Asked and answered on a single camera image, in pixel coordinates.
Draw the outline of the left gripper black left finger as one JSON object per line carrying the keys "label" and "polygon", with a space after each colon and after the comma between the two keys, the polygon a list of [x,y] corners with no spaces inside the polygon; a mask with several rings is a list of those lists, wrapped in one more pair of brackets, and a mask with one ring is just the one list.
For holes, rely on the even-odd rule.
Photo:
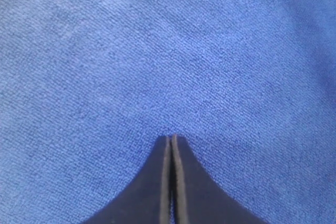
{"label": "left gripper black left finger", "polygon": [[170,174],[170,139],[160,136],[131,183],[84,223],[170,223]]}

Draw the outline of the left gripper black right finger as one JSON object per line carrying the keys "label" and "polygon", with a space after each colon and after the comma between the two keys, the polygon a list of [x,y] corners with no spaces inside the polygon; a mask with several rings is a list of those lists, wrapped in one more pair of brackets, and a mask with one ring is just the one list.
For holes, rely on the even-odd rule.
{"label": "left gripper black right finger", "polygon": [[185,137],[173,135],[171,148],[176,223],[265,223],[213,181]]}

